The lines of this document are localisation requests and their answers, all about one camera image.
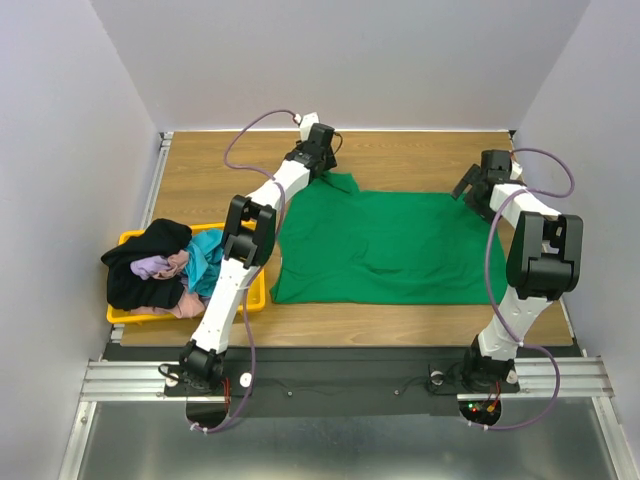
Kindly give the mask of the green t shirt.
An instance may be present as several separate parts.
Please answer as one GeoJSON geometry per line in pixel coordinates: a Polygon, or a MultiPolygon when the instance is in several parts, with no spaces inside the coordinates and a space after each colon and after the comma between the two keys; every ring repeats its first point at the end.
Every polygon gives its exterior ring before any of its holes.
{"type": "Polygon", "coordinates": [[[507,288],[498,238],[464,203],[362,190],[350,174],[293,197],[279,246],[277,304],[486,305],[507,288]]]}

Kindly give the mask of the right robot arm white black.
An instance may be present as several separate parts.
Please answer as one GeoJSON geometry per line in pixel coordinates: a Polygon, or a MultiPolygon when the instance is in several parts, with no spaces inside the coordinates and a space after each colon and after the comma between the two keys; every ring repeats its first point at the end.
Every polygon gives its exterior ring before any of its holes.
{"type": "Polygon", "coordinates": [[[514,229],[506,291],[502,299],[489,299],[493,318],[460,366],[461,381],[472,390],[516,384],[515,358],[526,334],[542,312],[579,282],[583,219],[543,203],[542,191],[528,188],[521,172],[513,152],[485,150],[451,193],[489,222],[492,232],[501,220],[514,229]]]}

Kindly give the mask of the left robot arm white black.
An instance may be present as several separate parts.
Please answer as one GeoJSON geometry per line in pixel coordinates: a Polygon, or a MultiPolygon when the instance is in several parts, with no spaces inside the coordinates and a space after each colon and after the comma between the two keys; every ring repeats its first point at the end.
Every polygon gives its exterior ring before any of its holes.
{"type": "Polygon", "coordinates": [[[231,327],[250,285],[272,255],[286,205],[310,183],[336,166],[332,141],[335,129],[317,113],[296,117],[300,140],[278,170],[247,196],[235,196],[223,235],[220,274],[204,316],[179,356],[176,379],[199,393],[215,392],[222,382],[223,357],[231,327]]]}

